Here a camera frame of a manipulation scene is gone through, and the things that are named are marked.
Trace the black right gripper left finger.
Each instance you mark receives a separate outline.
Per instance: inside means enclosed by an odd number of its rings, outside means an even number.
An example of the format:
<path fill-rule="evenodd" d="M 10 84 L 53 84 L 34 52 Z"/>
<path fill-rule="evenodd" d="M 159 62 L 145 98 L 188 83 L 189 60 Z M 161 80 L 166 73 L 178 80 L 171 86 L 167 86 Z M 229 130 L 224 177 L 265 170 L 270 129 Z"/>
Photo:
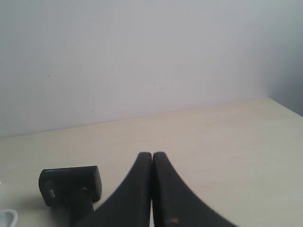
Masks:
<path fill-rule="evenodd" d="M 151 210 L 152 155 L 140 152 L 118 188 L 77 227 L 148 227 Z"/>

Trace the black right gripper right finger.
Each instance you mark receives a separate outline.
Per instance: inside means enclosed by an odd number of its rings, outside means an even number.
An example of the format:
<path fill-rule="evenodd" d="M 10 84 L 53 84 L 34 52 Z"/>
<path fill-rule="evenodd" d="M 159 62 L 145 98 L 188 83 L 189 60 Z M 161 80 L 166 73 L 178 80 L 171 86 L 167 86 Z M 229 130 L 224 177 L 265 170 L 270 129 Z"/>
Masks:
<path fill-rule="evenodd" d="M 234 227 L 185 184 L 164 152 L 153 154 L 152 211 L 156 227 Z"/>

